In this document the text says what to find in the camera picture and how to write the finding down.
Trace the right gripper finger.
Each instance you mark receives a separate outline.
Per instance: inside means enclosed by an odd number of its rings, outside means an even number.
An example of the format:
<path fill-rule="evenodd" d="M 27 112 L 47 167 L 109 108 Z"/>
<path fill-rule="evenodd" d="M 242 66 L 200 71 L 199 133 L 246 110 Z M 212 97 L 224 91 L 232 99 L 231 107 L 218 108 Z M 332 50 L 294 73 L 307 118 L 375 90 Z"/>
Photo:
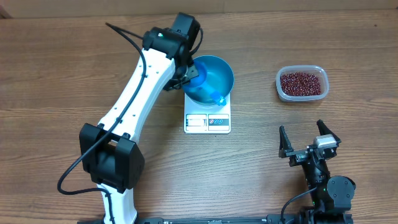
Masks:
<path fill-rule="evenodd" d="M 331 134 L 334 137 L 337 144 L 341 143 L 341 139 L 326 126 L 323 120 L 319 119 L 317 121 L 317 126 L 321 136 Z"/>
<path fill-rule="evenodd" d="M 292 152 L 294 149 L 287 137 L 284 126 L 279 127 L 279 137 L 280 137 L 279 152 Z"/>

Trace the blue plastic scoop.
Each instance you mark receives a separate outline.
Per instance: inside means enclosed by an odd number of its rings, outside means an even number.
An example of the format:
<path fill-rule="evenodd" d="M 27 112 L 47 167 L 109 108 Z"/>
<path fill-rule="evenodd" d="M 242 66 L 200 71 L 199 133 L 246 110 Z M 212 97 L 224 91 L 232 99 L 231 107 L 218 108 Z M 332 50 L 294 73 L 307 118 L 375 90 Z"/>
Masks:
<path fill-rule="evenodd" d="M 183 86 L 189 98 L 203 105 L 226 105 L 226 83 L 221 76 L 208 72 L 203 62 L 194 62 L 198 76 Z"/>

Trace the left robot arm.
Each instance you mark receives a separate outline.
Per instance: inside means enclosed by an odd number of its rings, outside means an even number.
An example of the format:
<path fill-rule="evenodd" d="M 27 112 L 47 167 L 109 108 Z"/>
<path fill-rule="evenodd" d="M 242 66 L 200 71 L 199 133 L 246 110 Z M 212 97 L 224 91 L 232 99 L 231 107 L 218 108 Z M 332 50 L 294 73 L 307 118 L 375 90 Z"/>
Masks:
<path fill-rule="evenodd" d="M 170 28 L 154 27 L 142 38 L 136 69 L 113 108 L 80 134 L 83 169 L 101 192 L 105 214 L 99 223 L 135 223 L 133 188 L 144 169 L 138 148 L 143 125 L 161 91 L 179 90 L 198 76 L 192 56 L 202 37 L 200 23 L 178 13 Z"/>

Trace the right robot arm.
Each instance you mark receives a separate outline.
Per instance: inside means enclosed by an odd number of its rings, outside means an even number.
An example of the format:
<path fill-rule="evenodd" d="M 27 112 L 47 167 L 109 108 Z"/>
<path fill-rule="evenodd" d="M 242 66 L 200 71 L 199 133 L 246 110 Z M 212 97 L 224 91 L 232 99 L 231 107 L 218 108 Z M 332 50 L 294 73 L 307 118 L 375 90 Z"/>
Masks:
<path fill-rule="evenodd" d="M 285 128 L 279 128 L 279 157 L 289 158 L 289 166 L 301 166 L 308 190 L 284 204 L 279 215 L 279 223 L 353 223 L 353 217 L 347 214 L 351 210 L 351 200 L 356 189 L 355 182 L 349 177 L 332 176 L 326 161 L 336 156 L 341 139 L 333 133 L 322 120 L 317 121 L 320 135 L 305 149 L 294 150 Z M 303 207 L 296 215 L 288 215 L 288 205 L 303 196 L 309 195 L 312 205 Z"/>

